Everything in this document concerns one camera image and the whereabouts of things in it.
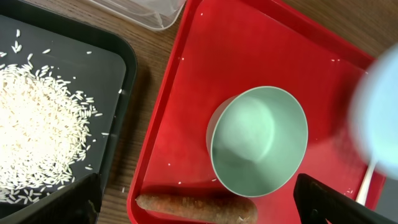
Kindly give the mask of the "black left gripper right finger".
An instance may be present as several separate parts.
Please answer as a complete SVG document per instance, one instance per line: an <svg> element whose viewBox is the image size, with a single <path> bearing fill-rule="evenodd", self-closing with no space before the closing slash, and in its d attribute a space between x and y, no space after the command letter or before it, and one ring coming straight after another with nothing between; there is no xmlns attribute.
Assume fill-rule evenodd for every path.
<svg viewBox="0 0 398 224"><path fill-rule="evenodd" d="M297 176L294 201L306 224L395 224L307 174Z"/></svg>

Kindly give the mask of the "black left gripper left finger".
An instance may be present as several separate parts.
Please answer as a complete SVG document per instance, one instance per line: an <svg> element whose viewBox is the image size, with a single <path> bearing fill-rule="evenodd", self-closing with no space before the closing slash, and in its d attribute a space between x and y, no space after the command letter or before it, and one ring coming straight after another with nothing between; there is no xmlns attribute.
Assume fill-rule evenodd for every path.
<svg viewBox="0 0 398 224"><path fill-rule="evenodd" d="M1 224L95 223L101 204L101 177L94 173L2 218Z"/></svg>

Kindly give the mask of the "white plastic spoon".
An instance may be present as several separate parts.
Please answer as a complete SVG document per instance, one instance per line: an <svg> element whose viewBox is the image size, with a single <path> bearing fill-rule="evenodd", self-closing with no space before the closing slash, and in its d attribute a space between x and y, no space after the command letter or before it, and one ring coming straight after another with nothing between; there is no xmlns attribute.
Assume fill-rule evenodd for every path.
<svg viewBox="0 0 398 224"><path fill-rule="evenodd" d="M357 197L356 197L356 202L361 204L361 205L363 205L363 206L365 206L365 203L366 203L366 199L367 199L368 191L369 191L369 186L370 186L370 183L371 183L371 179L373 177L373 173L374 173L376 164L377 164L377 160L375 158L372 158L369 161L368 168L366 170L366 173L364 175L364 179L362 181L362 184L361 184L361 186L359 188L359 191L358 191L358 194L357 194Z"/></svg>

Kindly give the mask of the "green bowl with rice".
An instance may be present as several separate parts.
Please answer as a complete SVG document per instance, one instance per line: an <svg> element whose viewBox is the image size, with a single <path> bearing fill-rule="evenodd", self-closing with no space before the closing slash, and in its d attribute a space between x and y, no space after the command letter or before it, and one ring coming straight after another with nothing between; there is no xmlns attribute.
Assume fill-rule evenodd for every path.
<svg viewBox="0 0 398 224"><path fill-rule="evenodd" d="M285 185L300 167L307 144L301 104L275 86L255 87L227 99L206 129L217 179L243 197L262 197Z"/></svg>

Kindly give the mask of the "light blue plate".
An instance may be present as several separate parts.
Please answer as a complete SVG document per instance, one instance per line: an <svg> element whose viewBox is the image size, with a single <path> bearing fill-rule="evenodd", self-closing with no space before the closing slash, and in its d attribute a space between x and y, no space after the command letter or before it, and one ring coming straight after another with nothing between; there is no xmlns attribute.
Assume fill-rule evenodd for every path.
<svg viewBox="0 0 398 224"><path fill-rule="evenodd" d="M357 84L349 107L357 151L376 170L397 179L397 45L375 60Z"/></svg>

